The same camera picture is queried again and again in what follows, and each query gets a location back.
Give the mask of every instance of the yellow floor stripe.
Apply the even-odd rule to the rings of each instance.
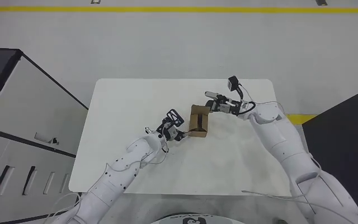
[[[314,118],[316,115],[314,114],[286,114],[287,118],[295,125],[301,125],[312,118]]]
[[[4,6],[2,12],[358,13],[358,8]]]

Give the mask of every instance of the cardboard box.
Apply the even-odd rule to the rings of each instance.
[[[205,138],[208,133],[208,119],[210,107],[208,106],[191,106],[189,136]]]

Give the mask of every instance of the white table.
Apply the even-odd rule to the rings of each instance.
[[[257,102],[276,100],[269,80],[240,80]],[[102,79],[96,83],[77,152],[70,190],[86,192],[100,177],[106,162],[125,153],[126,147],[156,129],[171,108],[189,126],[192,104],[205,105],[205,91],[238,99],[227,80]],[[288,178],[280,164],[264,149],[249,121],[209,114],[206,138],[170,142],[160,165],[142,169],[126,193],[245,195],[241,190],[290,195]],[[157,158],[161,161],[163,153]]]

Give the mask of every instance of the floor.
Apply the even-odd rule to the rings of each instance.
[[[0,6],[89,6],[6,0]],[[328,7],[358,7],[328,0]],[[100,6],[317,7],[315,0],[102,0]],[[100,78],[267,78],[286,113],[319,114],[358,94],[358,14],[0,12],[0,47],[20,48],[85,105]],[[125,194],[102,223],[191,211],[251,223],[304,223],[263,197]]]

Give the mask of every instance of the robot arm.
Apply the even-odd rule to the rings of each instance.
[[[176,128],[183,123],[184,120],[172,109],[157,130],[146,128],[147,134],[135,140],[127,148],[127,154],[117,158],[113,164],[107,164],[103,175],[82,197],[81,202],[70,211],[61,214],[53,224],[99,223],[138,175],[139,170],[149,164],[161,150],[168,152],[167,141],[180,141],[188,135]]]
[[[239,89],[241,85],[234,79],[236,77],[229,79],[228,87],[231,91]],[[304,149],[296,128],[276,103],[255,104],[244,101],[242,94],[240,101],[209,91],[205,95],[213,99],[206,104],[211,112],[220,111],[243,120],[248,119],[265,149],[281,164],[289,178],[292,197],[277,198],[301,202],[297,206],[310,223],[345,221],[326,209],[314,206],[315,204],[328,207],[358,223],[356,203],[336,178],[316,166],[312,155]]]

